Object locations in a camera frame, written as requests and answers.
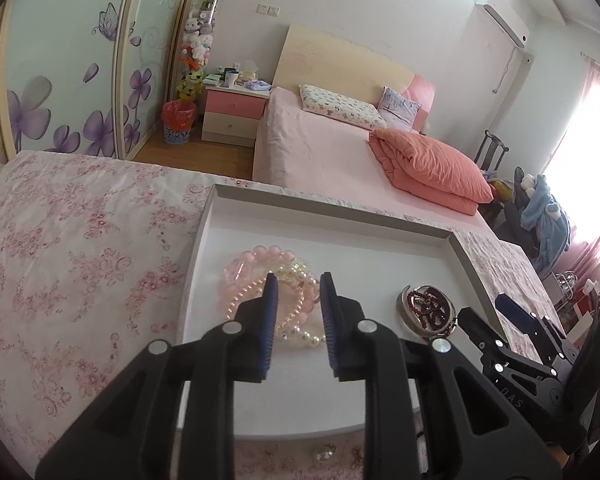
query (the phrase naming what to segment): pink curtain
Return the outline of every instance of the pink curtain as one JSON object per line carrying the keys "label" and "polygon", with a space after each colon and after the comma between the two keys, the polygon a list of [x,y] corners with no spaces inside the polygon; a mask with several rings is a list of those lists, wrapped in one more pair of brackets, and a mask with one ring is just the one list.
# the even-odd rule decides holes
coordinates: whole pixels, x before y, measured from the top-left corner
{"label": "pink curtain", "polygon": [[544,174],[570,217],[572,243],[555,270],[573,270],[578,286],[600,280],[600,66],[591,63],[580,105]]}

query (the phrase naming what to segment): pearl necklace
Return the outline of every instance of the pearl necklace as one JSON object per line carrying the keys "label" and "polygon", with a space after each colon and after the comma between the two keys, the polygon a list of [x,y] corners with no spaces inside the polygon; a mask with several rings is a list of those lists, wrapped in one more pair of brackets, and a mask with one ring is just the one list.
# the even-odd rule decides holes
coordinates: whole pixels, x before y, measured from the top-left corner
{"label": "pearl necklace", "polygon": [[282,321],[276,324],[276,336],[312,348],[324,343],[324,334],[315,335],[304,329],[314,304],[320,301],[318,280],[308,263],[297,259],[292,251],[282,251],[278,246],[268,249],[256,246],[252,251],[244,251],[224,270],[227,284],[224,295],[229,298],[225,319],[233,319],[243,301],[262,295],[269,272],[277,277],[279,286],[288,288],[294,298],[292,302],[278,301],[278,318],[282,314]]}

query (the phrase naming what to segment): white tray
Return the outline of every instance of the white tray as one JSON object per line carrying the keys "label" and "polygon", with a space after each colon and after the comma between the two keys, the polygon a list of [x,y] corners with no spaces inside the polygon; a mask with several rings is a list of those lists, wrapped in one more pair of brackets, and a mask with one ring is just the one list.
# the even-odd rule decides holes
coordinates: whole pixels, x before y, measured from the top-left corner
{"label": "white tray", "polygon": [[[421,340],[398,318],[396,297],[406,285],[423,284],[439,287],[458,309],[471,306],[503,333],[477,273],[452,232],[314,200],[216,184],[194,245],[178,343],[197,340],[223,321],[218,287],[224,268],[242,251],[259,244],[292,250],[309,261],[316,276],[330,271],[339,295],[359,301],[368,318],[403,338]],[[320,309],[310,317],[321,329]],[[450,340],[481,369],[481,354],[462,330],[456,328]],[[412,399],[417,408],[414,393]],[[364,426],[364,383],[339,383],[324,345],[293,350],[276,340],[267,380],[236,383],[234,418],[239,438],[281,440],[358,430]]]}

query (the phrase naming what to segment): floral tablecloth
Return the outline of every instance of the floral tablecloth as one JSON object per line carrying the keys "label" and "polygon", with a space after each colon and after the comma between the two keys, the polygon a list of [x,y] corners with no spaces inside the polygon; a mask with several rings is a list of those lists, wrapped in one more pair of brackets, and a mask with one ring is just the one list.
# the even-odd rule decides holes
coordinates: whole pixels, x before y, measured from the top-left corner
{"label": "floral tablecloth", "polygon": [[[150,341],[174,340],[184,277],[213,184],[363,207],[275,186],[86,155],[21,152],[0,172],[0,438],[27,471]],[[386,211],[379,214],[396,216]],[[457,231],[491,299],[558,322],[526,256]],[[505,319],[512,347],[535,352]],[[336,444],[327,463],[316,444]],[[362,476],[362,432],[238,442],[244,479]]]}

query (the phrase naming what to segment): air conditioner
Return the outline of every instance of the air conditioner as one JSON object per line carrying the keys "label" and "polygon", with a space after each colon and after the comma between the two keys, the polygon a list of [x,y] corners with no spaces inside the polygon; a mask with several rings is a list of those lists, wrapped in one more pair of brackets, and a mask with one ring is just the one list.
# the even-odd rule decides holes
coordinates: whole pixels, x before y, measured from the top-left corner
{"label": "air conditioner", "polygon": [[529,29],[522,18],[505,0],[475,0],[475,4],[484,7],[484,10],[510,35],[518,47],[524,48],[526,46],[529,39]]}

